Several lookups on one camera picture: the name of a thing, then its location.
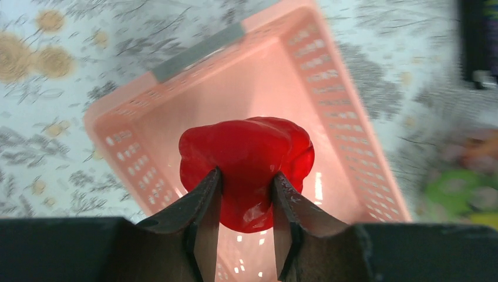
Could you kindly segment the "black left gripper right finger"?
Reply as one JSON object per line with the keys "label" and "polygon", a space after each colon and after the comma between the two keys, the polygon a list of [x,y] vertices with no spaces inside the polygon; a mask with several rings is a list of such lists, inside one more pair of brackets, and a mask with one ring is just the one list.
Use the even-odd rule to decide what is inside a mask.
{"label": "black left gripper right finger", "polygon": [[497,231],[469,224],[348,225],[272,181],[279,281],[496,281]]}

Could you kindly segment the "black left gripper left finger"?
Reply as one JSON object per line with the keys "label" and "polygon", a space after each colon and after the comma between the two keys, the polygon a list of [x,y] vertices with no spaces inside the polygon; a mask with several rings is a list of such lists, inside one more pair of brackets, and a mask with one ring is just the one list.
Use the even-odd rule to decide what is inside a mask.
{"label": "black left gripper left finger", "polygon": [[1,220],[2,281],[214,281],[222,177],[132,223],[122,217]]}

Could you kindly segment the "red bell pepper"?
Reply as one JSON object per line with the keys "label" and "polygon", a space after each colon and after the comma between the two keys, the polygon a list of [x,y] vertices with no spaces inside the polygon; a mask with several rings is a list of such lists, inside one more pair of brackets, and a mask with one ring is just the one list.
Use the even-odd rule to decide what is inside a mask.
{"label": "red bell pepper", "polygon": [[281,172],[298,192],[314,165],[309,134],[277,117],[229,120],[186,130],[179,140],[179,175],[192,191],[209,171],[222,172],[221,224],[240,233],[273,226],[270,184]]}

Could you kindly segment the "clear zip top bag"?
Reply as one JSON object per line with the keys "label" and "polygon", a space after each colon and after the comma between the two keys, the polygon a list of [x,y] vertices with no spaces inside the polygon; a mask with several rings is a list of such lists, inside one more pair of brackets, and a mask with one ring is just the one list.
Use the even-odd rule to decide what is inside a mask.
{"label": "clear zip top bag", "polygon": [[496,111],[450,125],[428,170],[416,216],[497,229]]}

